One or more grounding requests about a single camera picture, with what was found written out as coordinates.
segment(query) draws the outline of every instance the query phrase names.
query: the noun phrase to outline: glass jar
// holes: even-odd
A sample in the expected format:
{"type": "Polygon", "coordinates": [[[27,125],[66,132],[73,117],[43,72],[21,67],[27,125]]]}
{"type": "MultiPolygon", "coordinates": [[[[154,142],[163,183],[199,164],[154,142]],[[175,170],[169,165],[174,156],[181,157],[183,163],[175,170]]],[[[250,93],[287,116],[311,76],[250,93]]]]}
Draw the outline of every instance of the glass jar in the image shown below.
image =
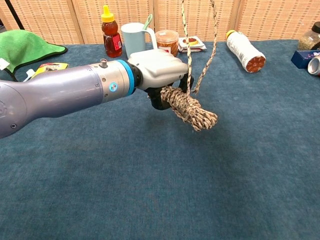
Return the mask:
{"type": "Polygon", "coordinates": [[[158,49],[163,49],[166,52],[172,54],[173,56],[177,56],[178,54],[178,41],[179,34],[173,30],[160,30],[155,33],[156,43],[158,45],[158,49]]]}
{"type": "Polygon", "coordinates": [[[320,21],[313,24],[298,42],[298,50],[320,50],[320,21]]]}

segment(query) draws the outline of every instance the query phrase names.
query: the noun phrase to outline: rope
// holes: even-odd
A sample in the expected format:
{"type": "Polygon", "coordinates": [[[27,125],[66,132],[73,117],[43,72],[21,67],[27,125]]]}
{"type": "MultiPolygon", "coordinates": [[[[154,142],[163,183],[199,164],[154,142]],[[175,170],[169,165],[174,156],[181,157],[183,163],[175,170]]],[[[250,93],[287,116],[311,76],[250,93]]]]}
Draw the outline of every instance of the rope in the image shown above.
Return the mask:
{"type": "MultiPolygon", "coordinates": [[[[211,6],[213,8],[213,29],[214,29],[214,38],[213,38],[213,49],[212,54],[206,63],[205,67],[202,70],[201,75],[198,78],[195,88],[192,90],[193,93],[197,94],[199,92],[200,84],[206,75],[206,72],[209,68],[209,65],[212,62],[216,54],[217,48],[217,13],[216,5],[214,0],[210,0],[211,6]]],[[[187,90],[184,93],[178,87],[165,86],[161,90],[161,100],[163,102],[168,102],[174,111],[174,113],[183,120],[185,123],[190,123],[194,130],[197,132],[202,129],[211,129],[218,120],[218,116],[210,111],[202,109],[198,100],[190,96],[190,82],[191,82],[191,73],[192,73],[192,58],[191,58],[191,49],[189,44],[189,34],[188,27],[185,16],[185,0],[181,1],[181,13],[182,13],[182,23],[183,30],[185,34],[185,43],[187,45],[187,58],[188,58],[188,78],[187,78],[187,90]]]]}

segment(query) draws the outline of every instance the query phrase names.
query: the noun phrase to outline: yellow package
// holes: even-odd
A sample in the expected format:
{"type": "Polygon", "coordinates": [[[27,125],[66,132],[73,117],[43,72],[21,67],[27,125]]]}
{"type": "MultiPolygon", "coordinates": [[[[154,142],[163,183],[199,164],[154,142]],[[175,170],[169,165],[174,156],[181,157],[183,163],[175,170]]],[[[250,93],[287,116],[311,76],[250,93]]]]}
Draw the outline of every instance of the yellow package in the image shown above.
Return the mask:
{"type": "Polygon", "coordinates": [[[49,62],[41,64],[40,67],[35,71],[35,74],[32,76],[34,78],[38,74],[49,72],[49,71],[56,71],[66,69],[68,67],[67,63],[63,62],[49,62]]]}

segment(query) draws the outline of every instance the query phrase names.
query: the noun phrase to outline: mug handle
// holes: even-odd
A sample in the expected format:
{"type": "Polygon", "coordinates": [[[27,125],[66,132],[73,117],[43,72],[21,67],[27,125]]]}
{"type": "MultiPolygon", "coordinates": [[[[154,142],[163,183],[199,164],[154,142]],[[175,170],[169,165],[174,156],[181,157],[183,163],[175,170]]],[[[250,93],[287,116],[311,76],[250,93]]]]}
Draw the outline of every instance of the mug handle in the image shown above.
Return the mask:
{"type": "Polygon", "coordinates": [[[146,30],[142,30],[142,31],[144,31],[150,35],[153,48],[158,49],[158,44],[157,44],[155,32],[150,27],[148,27],[146,30]]]}

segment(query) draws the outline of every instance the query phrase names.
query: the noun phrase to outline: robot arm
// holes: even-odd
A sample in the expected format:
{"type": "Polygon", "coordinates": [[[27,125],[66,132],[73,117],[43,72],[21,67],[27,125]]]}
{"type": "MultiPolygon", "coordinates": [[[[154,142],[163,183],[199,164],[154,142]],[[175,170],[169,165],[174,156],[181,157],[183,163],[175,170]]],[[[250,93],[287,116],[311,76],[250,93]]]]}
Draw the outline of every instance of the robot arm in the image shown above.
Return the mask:
{"type": "Polygon", "coordinates": [[[152,106],[164,110],[162,87],[180,81],[186,90],[188,66],[161,49],[133,53],[128,61],[107,62],[41,73],[26,82],[0,80],[0,138],[38,118],[58,118],[102,103],[148,93],[152,106]]]}

